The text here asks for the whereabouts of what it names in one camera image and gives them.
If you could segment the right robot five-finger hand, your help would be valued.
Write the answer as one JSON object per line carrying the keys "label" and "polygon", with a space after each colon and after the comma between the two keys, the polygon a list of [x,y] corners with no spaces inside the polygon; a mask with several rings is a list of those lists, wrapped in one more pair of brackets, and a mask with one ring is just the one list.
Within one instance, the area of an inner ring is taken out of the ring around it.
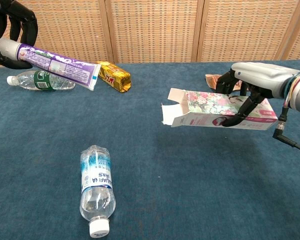
{"label": "right robot five-finger hand", "polygon": [[283,99],[283,108],[300,112],[300,70],[262,62],[236,62],[218,78],[215,92],[229,95],[241,81],[240,95],[250,96],[222,126],[240,124],[264,99]]}

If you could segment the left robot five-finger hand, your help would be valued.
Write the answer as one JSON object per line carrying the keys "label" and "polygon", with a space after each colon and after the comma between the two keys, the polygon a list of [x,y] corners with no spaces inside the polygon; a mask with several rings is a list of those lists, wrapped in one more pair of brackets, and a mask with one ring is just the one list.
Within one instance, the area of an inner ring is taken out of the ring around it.
{"label": "left robot five-finger hand", "polygon": [[[38,22],[35,13],[16,0],[0,0],[0,39],[3,37],[7,20],[11,27],[9,37],[17,41],[21,34],[21,43],[33,46],[38,36]],[[0,65],[9,69],[31,69],[32,65],[25,61],[13,60],[0,52]]]}

